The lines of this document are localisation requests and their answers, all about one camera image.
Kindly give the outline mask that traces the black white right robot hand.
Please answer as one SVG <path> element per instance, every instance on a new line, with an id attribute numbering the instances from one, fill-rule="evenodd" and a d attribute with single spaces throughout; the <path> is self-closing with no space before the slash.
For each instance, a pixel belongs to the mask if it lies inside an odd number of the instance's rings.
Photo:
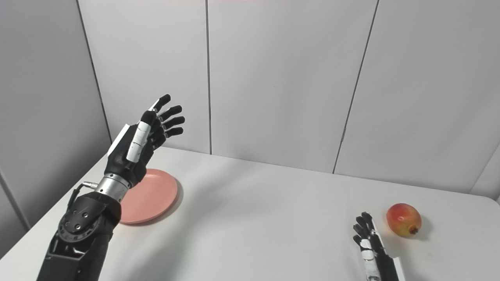
<path id="1" fill-rule="evenodd" d="M 405 281 L 401 259 L 392 258 L 386 252 L 373 217 L 368 212 L 362 212 L 356 217 L 356 222 L 353 225 L 356 232 L 353 240 L 361 251 L 366 279 L 368 281 Z"/>

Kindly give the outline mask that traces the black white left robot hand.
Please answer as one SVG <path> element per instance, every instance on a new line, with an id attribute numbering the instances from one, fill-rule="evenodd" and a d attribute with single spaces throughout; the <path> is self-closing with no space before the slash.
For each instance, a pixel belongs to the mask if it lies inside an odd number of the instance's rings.
<path id="1" fill-rule="evenodd" d="M 155 150 L 168 138 L 184 132 L 182 124 L 186 119 L 180 115 L 182 106 L 161 111 L 170 100 L 171 96 L 165 94 L 143 113 L 137 123 L 123 127 L 107 153 L 105 175 L 117 175 L 134 187 L 144 178 Z"/>

